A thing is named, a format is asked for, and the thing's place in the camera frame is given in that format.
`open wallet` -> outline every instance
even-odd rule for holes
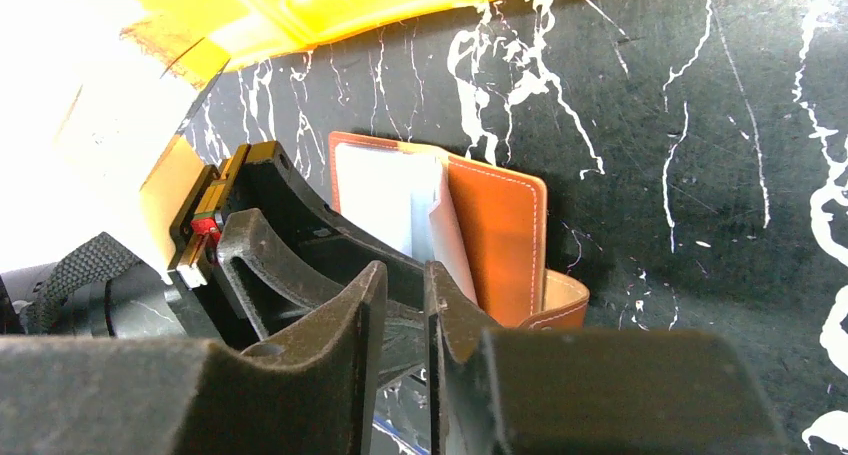
[[[589,290],[545,268],[537,177],[418,143],[333,132],[334,209],[392,248],[442,262],[505,327],[580,327]]]

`marble countertop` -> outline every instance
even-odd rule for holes
[[[185,136],[333,130],[537,175],[587,325],[736,345],[799,450],[848,450],[848,0],[499,0],[225,74]],[[633,380],[633,390],[641,383]]]

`red component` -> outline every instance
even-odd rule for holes
[[[191,221],[191,228],[198,235],[209,235],[212,246],[218,246],[218,241],[221,240],[221,229],[214,218],[196,218]]]

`paper inside wallet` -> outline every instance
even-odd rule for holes
[[[340,143],[335,148],[338,209],[348,220],[420,262],[445,265],[477,302],[471,270],[442,161]]]

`orange leather wallet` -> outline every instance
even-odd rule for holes
[[[469,160],[439,147],[333,132],[333,205],[340,206],[336,148],[340,144],[426,153],[447,169],[477,302],[505,327],[580,327],[589,290],[545,268],[547,187],[530,175]]]

